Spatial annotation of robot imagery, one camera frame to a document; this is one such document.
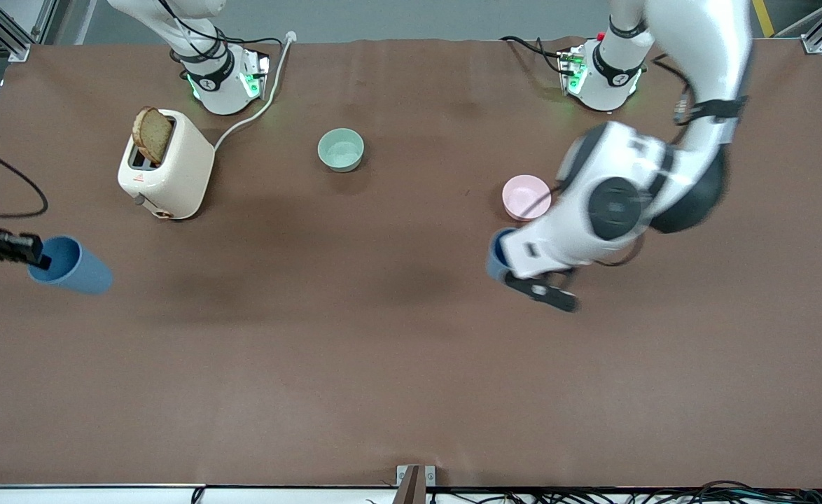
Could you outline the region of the brown table cover mat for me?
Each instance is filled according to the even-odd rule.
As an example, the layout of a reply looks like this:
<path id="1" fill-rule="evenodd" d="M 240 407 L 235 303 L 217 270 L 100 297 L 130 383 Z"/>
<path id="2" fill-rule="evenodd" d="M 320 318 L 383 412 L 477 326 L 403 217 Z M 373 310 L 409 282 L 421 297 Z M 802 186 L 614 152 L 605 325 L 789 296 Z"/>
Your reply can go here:
<path id="1" fill-rule="evenodd" d="M 822 56 L 754 46 L 727 194 L 566 314 L 492 281 L 501 186 L 552 179 L 603 116 L 499 42 L 293 47 L 221 147 L 203 210 L 116 175 L 142 106 L 209 139 L 161 45 L 37 47 L 0 89 L 0 157 L 110 267 L 81 295 L 0 263 L 0 484 L 822 488 Z M 322 135 L 354 129 L 360 165 Z"/>

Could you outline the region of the grey metal bracket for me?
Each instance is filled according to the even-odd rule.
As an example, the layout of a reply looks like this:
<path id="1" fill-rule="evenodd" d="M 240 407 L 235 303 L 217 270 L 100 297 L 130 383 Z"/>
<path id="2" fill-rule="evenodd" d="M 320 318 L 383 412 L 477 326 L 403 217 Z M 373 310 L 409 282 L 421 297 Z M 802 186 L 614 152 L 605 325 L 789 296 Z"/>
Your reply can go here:
<path id="1" fill-rule="evenodd" d="M 435 465 L 398 465 L 396 467 L 396 487 L 402 484 L 405 476 L 413 467 L 419 467 L 418 475 L 422 476 L 426 487 L 437 486 L 437 468 Z"/>

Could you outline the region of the mint green bowl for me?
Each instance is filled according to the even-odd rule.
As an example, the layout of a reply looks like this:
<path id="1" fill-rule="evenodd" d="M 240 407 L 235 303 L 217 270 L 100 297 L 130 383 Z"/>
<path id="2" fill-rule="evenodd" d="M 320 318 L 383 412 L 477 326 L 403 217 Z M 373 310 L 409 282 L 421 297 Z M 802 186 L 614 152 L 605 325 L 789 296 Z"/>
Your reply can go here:
<path id="1" fill-rule="evenodd" d="M 362 162 L 364 140 L 350 128 L 335 128 L 322 135 L 317 144 L 318 157 L 330 170 L 352 172 Z"/>

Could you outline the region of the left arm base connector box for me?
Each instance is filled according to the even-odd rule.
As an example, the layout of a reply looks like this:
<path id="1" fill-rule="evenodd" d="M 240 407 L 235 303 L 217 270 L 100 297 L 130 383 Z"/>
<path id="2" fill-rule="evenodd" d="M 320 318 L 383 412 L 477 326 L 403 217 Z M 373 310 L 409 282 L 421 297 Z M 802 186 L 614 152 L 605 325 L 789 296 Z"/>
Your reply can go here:
<path id="1" fill-rule="evenodd" d="M 585 45 L 567 48 L 556 53 L 559 83 L 565 95 L 578 97 L 587 78 Z"/>

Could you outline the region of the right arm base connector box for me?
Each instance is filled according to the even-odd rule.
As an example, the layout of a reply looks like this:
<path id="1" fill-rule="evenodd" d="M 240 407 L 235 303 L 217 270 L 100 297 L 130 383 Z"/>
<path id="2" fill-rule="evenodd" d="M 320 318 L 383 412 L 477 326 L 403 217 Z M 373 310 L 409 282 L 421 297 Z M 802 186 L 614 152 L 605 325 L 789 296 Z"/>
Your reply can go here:
<path id="1" fill-rule="evenodd" d="M 254 49 L 242 49 L 240 79 L 250 100 L 264 95 L 269 70 L 270 55 Z"/>

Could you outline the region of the blue plastic cup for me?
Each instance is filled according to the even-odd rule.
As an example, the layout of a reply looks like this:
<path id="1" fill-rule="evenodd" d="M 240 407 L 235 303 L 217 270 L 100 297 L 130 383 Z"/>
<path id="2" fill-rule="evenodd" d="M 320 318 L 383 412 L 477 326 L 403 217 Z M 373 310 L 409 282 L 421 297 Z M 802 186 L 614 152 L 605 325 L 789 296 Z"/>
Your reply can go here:
<path id="1" fill-rule="evenodd" d="M 516 227 L 504 227 L 492 235 L 487 249 L 487 273 L 498 283 L 506 284 L 507 277 L 522 278 L 517 272 L 517 259 L 520 247 L 514 236 L 519 232 Z"/>
<path id="2" fill-rule="evenodd" d="M 28 265 L 29 276 L 38 284 L 76 293 L 99 295 L 109 291 L 113 274 L 93 252 L 69 236 L 43 242 L 41 262 Z"/>

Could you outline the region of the pink bowl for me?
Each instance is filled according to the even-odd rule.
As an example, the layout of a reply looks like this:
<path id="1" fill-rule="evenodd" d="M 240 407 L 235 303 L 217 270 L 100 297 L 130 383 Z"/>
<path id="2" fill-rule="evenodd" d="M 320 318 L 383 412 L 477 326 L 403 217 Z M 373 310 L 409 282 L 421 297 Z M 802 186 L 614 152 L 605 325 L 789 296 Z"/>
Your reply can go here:
<path id="1" fill-rule="evenodd" d="M 515 221 L 532 221 L 552 206 L 552 189 L 538 176 L 520 174 L 508 179 L 501 192 L 503 208 Z"/>

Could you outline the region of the cream white toaster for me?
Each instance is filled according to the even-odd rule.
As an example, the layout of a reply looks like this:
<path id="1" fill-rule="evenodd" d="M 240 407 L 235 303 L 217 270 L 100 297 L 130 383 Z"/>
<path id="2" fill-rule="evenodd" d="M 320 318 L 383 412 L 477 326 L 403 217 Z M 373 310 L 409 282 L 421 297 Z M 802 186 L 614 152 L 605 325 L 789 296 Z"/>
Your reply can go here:
<path id="1" fill-rule="evenodd" d="M 178 111 L 159 111 L 173 124 L 161 164 L 149 162 L 134 146 L 132 130 L 120 160 L 117 182 L 134 204 L 156 218 L 182 221 L 200 210 L 215 160 L 215 149 L 200 129 Z"/>

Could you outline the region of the brown bread slice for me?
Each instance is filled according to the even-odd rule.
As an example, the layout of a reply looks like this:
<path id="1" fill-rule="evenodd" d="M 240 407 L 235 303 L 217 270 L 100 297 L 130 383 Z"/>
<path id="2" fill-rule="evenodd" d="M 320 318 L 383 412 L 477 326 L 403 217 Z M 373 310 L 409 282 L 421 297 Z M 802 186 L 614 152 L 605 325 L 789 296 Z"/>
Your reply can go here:
<path id="1" fill-rule="evenodd" d="M 159 109 L 143 106 L 134 119 L 132 140 L 138 151 L 153 164 L 161 164 L 174 126 Z"/>

